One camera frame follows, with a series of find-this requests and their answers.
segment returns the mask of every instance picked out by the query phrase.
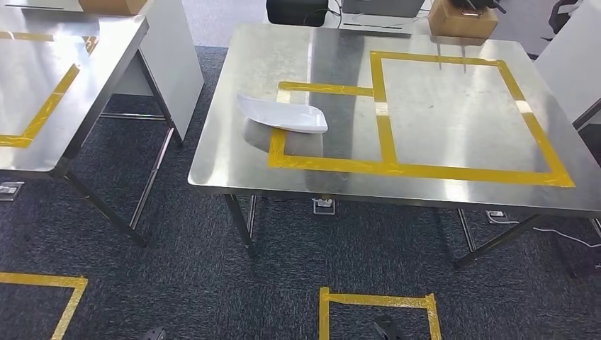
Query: white dish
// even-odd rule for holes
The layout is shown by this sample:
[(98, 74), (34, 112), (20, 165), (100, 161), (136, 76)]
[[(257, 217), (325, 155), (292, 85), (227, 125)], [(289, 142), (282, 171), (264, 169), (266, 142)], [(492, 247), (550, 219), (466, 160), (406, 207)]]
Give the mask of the white dish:
[(325, 116), (319, 108), (303, 104), (260, 101), (242, 94), (237, 95), (237, 100), (242, 114), (261, 124), (302, 133), (327, 131)]

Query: black device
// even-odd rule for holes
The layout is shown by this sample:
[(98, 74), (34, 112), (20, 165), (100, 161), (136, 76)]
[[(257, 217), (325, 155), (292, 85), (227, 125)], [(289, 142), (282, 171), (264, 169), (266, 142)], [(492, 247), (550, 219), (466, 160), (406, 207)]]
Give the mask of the black device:
[(296, 26), (322, 26), (329, 11), (327, 0), (267, 0), (270, 23)]
[(492, 9), (499, 9), (501, 13), (505, 14), (507, 11), (501, 7), (498, 0), (451, 0), (451, 4), (455, 7), (464, 9), (484, 9), (485, 7)]

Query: yellow tape square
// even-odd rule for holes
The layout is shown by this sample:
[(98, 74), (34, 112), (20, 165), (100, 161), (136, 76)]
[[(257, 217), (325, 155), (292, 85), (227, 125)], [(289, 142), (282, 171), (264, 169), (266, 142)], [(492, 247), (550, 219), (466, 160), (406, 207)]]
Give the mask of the yellow tape square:
[[(394, 139), (386, 101), (386, 89), (382, 60), (407, 60), (414, 62), (436, 62), (449, 64), (470, 64), (496, 67), (507, 86), (511, 97), (522, 114), (534, 140), (549, 167), (549, 172), (510, 171), (494, 169), (461, 168), (455, 166), (435, 166), (421, 164), (400, 164), (396, 159)], [(372, 89), (333, 84), (307, 84), (292, 81), (279, 83), (277, 101), (290, 103), (292, 91), (308, 91), (321, 94), (346, 94), (352, 96), (371, 96), (375, 103), (376, 123), (380, 141), (382, 161), (361, 161), (354, 159), (333, 159), (325, 157), (305, 157), (284, 154), (286, 131), (272, 129), (267, 166), (286, 169), (316, 171), (338, 171), (357, 174), (375, 174), (381, 176), (407, 176), (428, 179), (456, 179), (464, 181), (486, 181), (530, 186), (558, 186), (574, 188), (566, 168), (553, 149), (536, 116), (526, 102), (507, 64), (502, 60), (481, 58), (447, 57), (439, 55), (417, 55), (399, 52), (370, 52)]]
[(440, 340), (440, 323), (436, 311), (434, 294), (424, 297), (402, 297), (385, 295), (332, 294), (328, 287), (320, 288), (319, 340), (330, 338), (330, 302), (346, 305), (420, 308), (426, 310), (430, 329), (430, 338)]
[[(98, 44), (98, 39), (89, 36), (82, 36), (81, 38), (84, 41), (88, 55), (91, 55)], [(52, 35), (19, 32), (0, 32), (0, 39), (45, 42), (55, 41), (55, 37)], [(46, 123), (46, 120), (50, 117), (54, 109), (58, 106), (60, 100), (67, 92), (78, 73), (79, 67), (76, 64), (71, 65), (67, 73), (60, 79), (58, 85), (52, 90), (52, 93), (48, 96), (38, 113), (33, 117), (20, 135), (0, 135), (0, 147), (28, 147), (38, 132), (40, 132), (42, 126), (44, 126), (44, 123)]]
[(73, 278), (70, 276), (51, 276), (51, 275), (35, 275), (21, 273), (0, 273), (0, 283), (10, 283), (13, 285), (40, 285), (44, 287), (57, 288), (73, 288), (73, 293), (67, 306), (64, 308), (62, 315), (58, 321), (52, 340), (60, 340), (71, 322), (75, 308), (79, 304), (79, 300), (84, 294), (84, 290), (88, 285), (87, 278)]

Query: table top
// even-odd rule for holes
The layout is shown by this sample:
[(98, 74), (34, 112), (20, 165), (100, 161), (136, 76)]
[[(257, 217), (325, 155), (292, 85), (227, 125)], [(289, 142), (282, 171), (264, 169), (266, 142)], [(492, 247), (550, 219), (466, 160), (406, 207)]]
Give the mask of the table top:
[[(237, 93), (316, 106), (329, 130), (247, 120)], [(601, 169), (510, 41), (241, 26), (189, 183), (205, 193), (601, 215)]]
[(0, 8), (0, 171), (64, 171), (147, 30), (144, 16)]

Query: carpet floor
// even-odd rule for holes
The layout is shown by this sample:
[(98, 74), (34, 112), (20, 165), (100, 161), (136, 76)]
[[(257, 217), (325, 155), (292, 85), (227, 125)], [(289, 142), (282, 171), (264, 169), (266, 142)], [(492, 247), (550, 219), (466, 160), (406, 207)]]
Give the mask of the carpet floor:
[[(456, 211), (339, 202), (315, 216), (309, 200), (260, 198), (256, 255), (249, 258), (223, 198), (201, 195), (187, 176), (227, 50), (198, 47), (206, 84), (186, 143), (173, 142), (140, 230), (146, 248), (114, 232), (66, 184), (26, 181), (0, 203), (0, 272), (83, 276), (89, 282), (64, 339), (139, 339), (163, 326), (168, 339), (316, 339), (319, 291), (437, 301), (448, 339), (599, 339), (599, 277), (573, 278), (588, 249), (528, 232), (456, 270), (467, 253)], [(113, 112), (156, 113), (146, 100), (114, 96)], [(131, 216), (160, 148), (160, 122), (101, 120), (74, 172), (122, 216)], [(504, 227), (468, 212), (482, 244)], [(587, 221), (552, 225), (598, 243)], [(49, 339), (72, 289), (0, 283), (2, 339)], [(374, 338), (388, 315), (406, 339), (429, 337), (425, 310), (330, 303), (332, 339)]]

